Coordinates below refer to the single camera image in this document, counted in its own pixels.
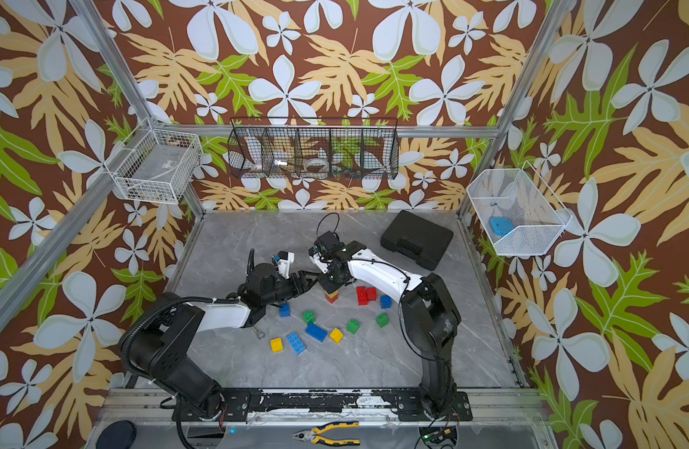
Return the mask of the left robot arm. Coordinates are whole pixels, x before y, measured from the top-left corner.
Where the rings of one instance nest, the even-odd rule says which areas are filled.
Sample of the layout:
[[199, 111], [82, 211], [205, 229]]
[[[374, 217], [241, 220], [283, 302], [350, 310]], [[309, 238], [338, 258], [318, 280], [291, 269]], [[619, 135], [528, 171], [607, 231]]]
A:
[[210, 329], [247, 329], [270, 306], [281, 308], [318, 283], [314, 271], [290, 273], [294, 255], [281, 252], [272, 263], [248, 256], [245, 281], [226, 297], [178, 296], [166, 292], [118, 342], [126, 371], [146, 378], [175, 398], [176, 415], [185, 407], [198, 418], [223, 410], [223, 387], [189, 357], [195, 336]]

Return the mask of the red long brick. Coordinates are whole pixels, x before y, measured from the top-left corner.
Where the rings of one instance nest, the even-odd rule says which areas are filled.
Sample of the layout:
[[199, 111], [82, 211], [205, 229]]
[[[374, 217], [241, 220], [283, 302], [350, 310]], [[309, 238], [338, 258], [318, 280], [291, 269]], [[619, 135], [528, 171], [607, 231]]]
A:
[[359, 306], [366, 306], [369, 303], [367, 288], [365, 286], [357, 286], [356, 294]]

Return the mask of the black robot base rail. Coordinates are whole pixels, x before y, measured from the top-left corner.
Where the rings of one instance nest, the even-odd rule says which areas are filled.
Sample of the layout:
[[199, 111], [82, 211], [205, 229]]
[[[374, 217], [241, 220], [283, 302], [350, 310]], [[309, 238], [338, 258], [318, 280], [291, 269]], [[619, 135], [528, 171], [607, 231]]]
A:
[[450, 419], [473, 420], [467, 394], [456, 390], [441, 406], [434, 406], [417, 387], [393, 388], [226, 388], [215, 397], [219, 403], [206, 412], [182, 403], [172, 419], [183, 422], [217, 424], [247, 422], [256, 418], [310, 416], [314, 419], [333, 416], [363, 419], [367, 416], [397, 422]]

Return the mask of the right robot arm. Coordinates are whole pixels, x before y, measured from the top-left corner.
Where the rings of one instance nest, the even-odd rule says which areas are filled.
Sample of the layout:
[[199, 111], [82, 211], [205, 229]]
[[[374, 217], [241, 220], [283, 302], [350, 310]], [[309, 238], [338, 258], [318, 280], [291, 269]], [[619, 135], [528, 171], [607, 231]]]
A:
[[343, 243], [333, 231], [318, 236], [308, 254], [327, 292], [362, 281], [398, 302], [402, 334], [422, 361], [422, 407], [431, 419], [446, 413], [457, 391], [452, 347], [462, 318], [444, 280], [405, 271], [358, 241]]

